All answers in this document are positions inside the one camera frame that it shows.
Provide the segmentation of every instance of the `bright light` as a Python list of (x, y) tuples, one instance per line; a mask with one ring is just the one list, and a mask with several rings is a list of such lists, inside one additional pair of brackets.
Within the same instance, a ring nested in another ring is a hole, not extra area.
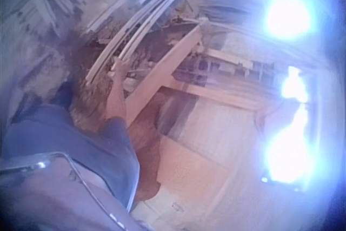
[(290, 126), (272, 140), (267, 153), (269, 173), (274, 181), (292, 183), (310, 172), (311, 160), (304, 139), (307, 111), (301, 104)]
[(301, 104), (292, 123), (281, 130), (269, 145), (267, 163), (274, 181), (292, 183), (311, 171), (312, 161), (305, 142), (304, 129), (308, 123), (306, 103), (308, 94), (299, 70), (289, 67), (281, 94), (285, 98), (295, 98)]
[(288, 77), (283, 83), (281, 95), (284, 98), (295, 98), (301, 103), (307, 103), (308, 93), (297, 68), (292, 66), (288, 68)]
[(301, 0), (273, 0), (267, 16), (268, 31), (280, 39), (293, 39), (311, 28), (309, 11)]
[(45, 168), (45, 163), (44, 162), (39, 162), (37, 164), (41, 169)]

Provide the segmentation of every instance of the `wire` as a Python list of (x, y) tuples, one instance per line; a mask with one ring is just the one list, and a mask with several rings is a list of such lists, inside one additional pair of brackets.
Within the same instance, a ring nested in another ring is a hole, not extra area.
[(70, 164), (71, 168), (74, 170), (74, 172), (76, 173), (77, 177), (79, 178), (80, 182), (82, 183), (82, 185), (84, 186), (84, 188), (87, 190), (87, 192), (90, 194), (90, 196), (92, 197), (92, 199), (96, 202), (96, 204), (101, 208), (101, 210), (107, 214), (107, 216), (109, 218), (111, 218), (111, 220), (119, 227), (121, 228), (121, 230), (123, 231), (128, 231), (128, 229), (125, 227), (125, 225), (121, 222), (119, 222), (117, 220), (117, 218), (111, 213), (109, 212), (106, 207), (104, 206), (104, 204), (94, 195), (94, 193), (91, 191), (91, 189), (89, 188), (89, 186), (87, 185), (87, 183), (84, 181), (83, 177), (81, 176), (80, 172), (78, 171), (78, 169), (76, 168), (73, 160), (64, 153), (54, 153), (52, 154), (52, 156), (54, 157), (63, 157), (65, 158), (68, 163)]

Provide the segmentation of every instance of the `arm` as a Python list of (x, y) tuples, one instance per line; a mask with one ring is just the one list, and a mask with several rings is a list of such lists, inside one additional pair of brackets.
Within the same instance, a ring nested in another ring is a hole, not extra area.
[(106, 119), (120, 117), (126, 120), (126, 105), (123, 92), (123, 80), (126, 76), (126, 69), (117, 62), (115, 67), (115, 75), (112, 78), (113, 86), (107, 99)]

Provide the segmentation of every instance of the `person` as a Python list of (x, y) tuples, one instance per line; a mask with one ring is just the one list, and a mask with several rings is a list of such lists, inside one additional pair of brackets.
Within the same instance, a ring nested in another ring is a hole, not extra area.
[(63, 152), (77, 164), (85, 180), (113, 195), (130, 210), (139, 179), (139, 163), (127, 133), (123, 66), (118, 63), (107, 99), (106, 123), (97, 135), (74, 126), (69, 114), (71, 83), (63, 83), (49, 104), (40, 104), (10, 125), (2, 158)]

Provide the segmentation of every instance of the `hand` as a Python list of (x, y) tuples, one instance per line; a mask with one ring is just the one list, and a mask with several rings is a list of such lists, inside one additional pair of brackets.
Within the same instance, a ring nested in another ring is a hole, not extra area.
[(130, 62), (116, 59), (110, 73), (108, 74), (114, 82), (123, 82), (130, 69)]

